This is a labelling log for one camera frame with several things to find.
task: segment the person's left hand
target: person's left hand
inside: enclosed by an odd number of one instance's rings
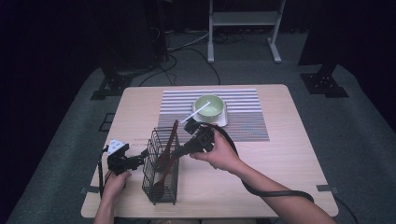
[[[125,171],[120,175],[115,175],[112,171],[107,172],[107,182],[105,183],[102,200],[109,200],[113,205],[116,205],[119,202],[120,193],[129,176],[131,176],[131,173],[128,171]]]

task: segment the wire utensil holder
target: wire utensil holder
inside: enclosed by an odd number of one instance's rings
[[[154,187],[162,179],[164,171],[170,162],[171,153],[180,146],[176,134],[170,151],[164,152],[171,132],[172,127],[155,128],[152,131],[151,138],[148,140],[148,156],[143,166],[142,190],[145,191],[148,199],[154,205],[156,203],[175,204],[177,201],[178,159],[175,160],[170,168],[170,172],[164,180],[163,189],[160,189],[161,193],[158,193],[158,187]]]

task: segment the person's right hand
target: person's right hand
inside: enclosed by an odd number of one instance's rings
[[[102,201],[109,201],[113,203],[113,205],[117,205],[120,200],[121,191],[125,187],[126,179],[131,175],[129,171],[125,171],[119,175],[109,171],[106,174],[107,182],[105,184]]]
[[[215,134],[215,145],[212,151],[191,153],[190,157],[200,161],[207,161],[215,169],[219,168],[234,174],[236,168],[243,162],[233,151],[224,136],[215,129],[213,132]]]

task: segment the black cable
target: black cable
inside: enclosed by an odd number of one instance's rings
[[[100,198],[102,198],[103,190],[104,190],[104,183],[103,183],[103,167],[102,167],[102,156],[103,153],[107,151],[107,147],[102,150],[98,160],[98,172],[99,172],[99,194]]]
[[[206,122],[195,122],[191,125],[205,125],[207,127],[216,129],[219,133],[221,133],[224,138],[227,140],[227,142],[230,144],[230,146],[232,147],[233,151],[236,153],[237,156],[238,155],[238,151],[236,150],[236,146],[235,143],[233,142],[233,139],[231,139],[230,135],[227,134],[227,132],[225,132],[224,129],[220,128],[217,125],[213,125],[211,123],[206,123]],[[299,190],[280,190],[280,191],[262,191],[262,190],[257,190],[252,188],[250,185],[248,185],[246,182],[244,182],[243,180],[242,184],[245,186],[245,188],[247,189],[248,192],[250,192],[251,194],[254,194],[256,196],[260,196],[260,197],[283,197],[283,196],[299,196],[299,197],[304,197],[307,200],[311,201],[312,203],[314,203],[314,198],[303,191],[299,191]]]
[[[334,199],[335,199],[337,202],[339,202],[341,205],[343,205],[343,206],[346,208],[346,210],[349,212],[350,215],[352,215],[353,220],[355,220],[355,223],[356,223],[356,224],[359,224],[358,218],[355,216],[355,214],[353,213],[353,211],[347,206],[347,204],[344,203],[344,202],[343,202],[341,199],[339,199],[338,197],[335,197],[334,195],[333,195],[333,197],[334,197]]]
[[[173,79],[173,84],[174,84],[174,86],[177,86],[177,83],[176,83],[177,75],[176,75],[176,74],[173,74],[173,73],[170,73],[170,72],[168,72],[168,74],[174,77],[174,79]]]
[[[171,39],[169,38],[169,35],[165,36],[165,40],[166,40],[166,48],[169,49],[169,47],[171,46]]]
[[[177,46],[177,47],[174,47],[174,48],[169,48],[169,46],[170,46],[170,41],[169,41],[169,45],[167,47],[168,52],[169,51],[177,51],[178,49],[183,49],[183,48],[186,48],[187,46],[192,46],[192,45],[197,45],[197,44],[200,44],[200,43],[204,43],[204,40],[207,40],[208,36],[209,36],[209,32],[206,31],[204,35],[201,35],[200,37],[198,37],[198,38],[196,38],[196,39],[194,39],[194,40],[192,40],[192,41],[190,41],[190,42],[188,42],[186,44],[183,44],[183,45],[180,45],[180,46]]]
[[[110,178],[111,174],[113,174],[113,171],[110,170],[110,174],[108,174],[108,176],[105,179],[105,184],[107,183],[107,180]]]
[[[218,34],[215,35],[213,42],[218,44],[218,45],[232,45],[234,43],[237,43],[239,41],[244,40],[243,35],[239,35],[240,37],[236,37],[236,35],[225,35],[225,34]]]
[[[219,76],[218,71],[216,71],[216,69],[213,67],[213,65],[212,65],[211,63],[209,63],[209,62],[206,60],[206,57],[205,57],[205,55],[204,55],[203,53],[201,53],[201,52],[200,52],[199,50],[197,50],[197,49],[178,49],[178,50],[175,50],[175,51],[173,51],[173,52],[180,51],[180,50],[192,50],[192,51],[195,51],[195,52],[199,53],[199,54],[204,58],[205,62],[206,62],[206,63],[212,68],[212,70],[215,72],[216,77],[217,77],[217,79],[218,79],[218,85],[221,85],[220,76]]]
[[[143,86],[143,83],[145,83],[145,82],[146,82],[147,80],[149,80],[150,78],[155,77],[155,76],[157,76],[157,75],[159,75],[159,74],[161,74],[161,73],[163,73],[163,72],[166,73],[167,71],[169,71],[169,70],[171,70],[172,68],[174,68],[174,67],[177,65],[177,58],[174,57],[174,56],[172,56],[172,55],[169,55],[169,57],[175,59],[175,62],[172,64],[172,66],[170,66],[170,67],[167,68],[167,69],[163,69],[162,67],[160,67],[160,68],[162,69],[162,71],[157,72],[157,73],[154,73],[154,74],[152,74],[152,75],[146,77],[142,82],[140,82],[139,87]]]
[[[169,83],[171,84],[171,86],[175,86],[175,83],[173,83],[173,81],[171,80],[171,78],[169,77],[169,73],[167,70],[163,69],[162,66],[160,66],[160,69],[163,70],[163,72],[166,74],[166,77],[168,78]]]
[[[202,36],[202,33],[207,33],[207,30],[198,30],[198,31],[182,31],[182,34],[185,35],[194,35],[194,36]]]

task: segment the forearm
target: forearm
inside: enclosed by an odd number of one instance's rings
[[[289,190],[241,161],[231,171],[252,188],[262,191]],[[321,208],[299,196],[262,199],[287,223],[335,223]]]
[[[93,224],[113,224],[115,205],[110,200],[102,200]]]

